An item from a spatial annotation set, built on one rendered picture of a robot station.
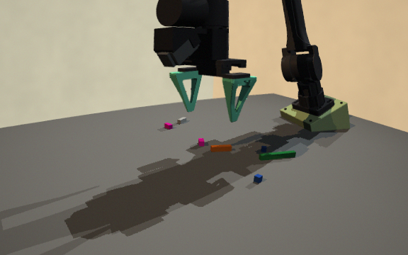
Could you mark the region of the orange rod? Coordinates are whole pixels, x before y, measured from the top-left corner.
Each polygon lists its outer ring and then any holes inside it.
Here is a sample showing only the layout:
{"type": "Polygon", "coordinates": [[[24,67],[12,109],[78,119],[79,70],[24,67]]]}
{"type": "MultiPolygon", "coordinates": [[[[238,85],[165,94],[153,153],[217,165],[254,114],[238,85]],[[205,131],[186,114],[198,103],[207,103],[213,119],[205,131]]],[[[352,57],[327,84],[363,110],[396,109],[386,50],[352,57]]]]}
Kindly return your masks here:
{"type": "Polygon", "coordinates": [[[228,152],[232,151],[232,146],[229,144],[224,145],[211,145],[210,146],[211,152],[228,152]]]}

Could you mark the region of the green rod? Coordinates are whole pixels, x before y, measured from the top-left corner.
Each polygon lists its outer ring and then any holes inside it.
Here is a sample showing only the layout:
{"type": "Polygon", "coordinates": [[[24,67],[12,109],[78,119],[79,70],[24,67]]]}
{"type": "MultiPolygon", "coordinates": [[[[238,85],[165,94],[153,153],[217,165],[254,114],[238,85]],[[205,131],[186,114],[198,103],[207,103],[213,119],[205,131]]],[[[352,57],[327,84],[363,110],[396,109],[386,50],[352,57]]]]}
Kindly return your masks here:
{"type": "Polygon", "coordinates": [[[286,152],[271,152],[271,153],[264,153],[259,154],[259,159],[263,160],[270,160],[270,159],[282,159],[282,158],[289,158],[295,157],[296,152],[293,151],[286,151],[286,152]]]}

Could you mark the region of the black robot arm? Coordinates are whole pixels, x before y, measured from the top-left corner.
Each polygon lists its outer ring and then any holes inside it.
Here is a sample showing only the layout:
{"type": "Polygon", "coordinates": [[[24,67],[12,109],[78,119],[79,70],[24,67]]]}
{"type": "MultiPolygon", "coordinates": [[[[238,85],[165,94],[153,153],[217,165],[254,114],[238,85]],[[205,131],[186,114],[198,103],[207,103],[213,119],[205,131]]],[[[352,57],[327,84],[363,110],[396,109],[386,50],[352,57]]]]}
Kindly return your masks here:
{"type": "MultiPolygon", "coordinates": [[[[299,90],[292,106],[319,116],[334,106],[334,99],[324,97],[318,47],[309,42],[301,0],[282,0],[282,4],[287,43],[281,71],[286,81],[297,82],[299,90]],[[306,49],[308,54],[296,54],[306,49]]],[[[229,28],[228,0],[158,0],[156,14],[163,26],[172,26],[154,29],[154,52],[164,67],[179,66],[185,59],[227,59],[227,30],[219,28],[229,28]]]]}

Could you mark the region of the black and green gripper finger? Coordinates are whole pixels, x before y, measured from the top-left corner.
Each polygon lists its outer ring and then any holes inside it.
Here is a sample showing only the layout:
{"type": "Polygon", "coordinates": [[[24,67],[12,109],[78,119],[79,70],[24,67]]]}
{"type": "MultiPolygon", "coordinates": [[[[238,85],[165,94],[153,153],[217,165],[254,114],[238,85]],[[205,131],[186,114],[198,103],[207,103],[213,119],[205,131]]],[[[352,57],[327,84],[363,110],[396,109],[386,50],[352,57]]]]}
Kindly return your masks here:
{"type": "Polygon", "coordinates": [[[250,76],[249,78],[242,79],[226,79],[222,78],[222,84],[225,92],[225,99],[227,103],[227,110],[229,114],[229,120],[231,123],[237,121],[244,105],[247,96],[256,83],[256,76],[250,76]],[[242,86],[236,107],[234,106],[236,91],[238,86],[242,86]]]}
{"type": "Polygon", "coordinates": [[[194,111],[202,75],[198,75],[198,71],[192,71],[192,72],[170,72],[169,76],[173,81],[177,91],[179,92],[187,112],[194,111]],[[183,85],[183,80],[186,79],[191,79],[190,100],[188,100],[188,96],[183,85]]]}

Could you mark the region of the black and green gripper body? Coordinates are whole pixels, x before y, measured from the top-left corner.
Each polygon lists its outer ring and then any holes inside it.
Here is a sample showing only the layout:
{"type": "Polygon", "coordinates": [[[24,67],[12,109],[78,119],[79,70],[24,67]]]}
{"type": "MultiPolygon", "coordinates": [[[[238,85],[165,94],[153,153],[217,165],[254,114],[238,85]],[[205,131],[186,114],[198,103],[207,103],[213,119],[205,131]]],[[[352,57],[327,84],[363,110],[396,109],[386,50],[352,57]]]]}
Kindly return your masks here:
{"type": "Polygon", "coordinates": [[[229,58],[229,28],[219,29],[227,30],[227,59],[185,59],[180,65],[191,65],[196,67],[178,68],[178,72],[198,71],[199,75],[222,77],[226,79],[242,79],[250,77],[250,74],[248,73],[230,73],[232,67],[246,68],[247,61],[245,59],[229,58]]]}

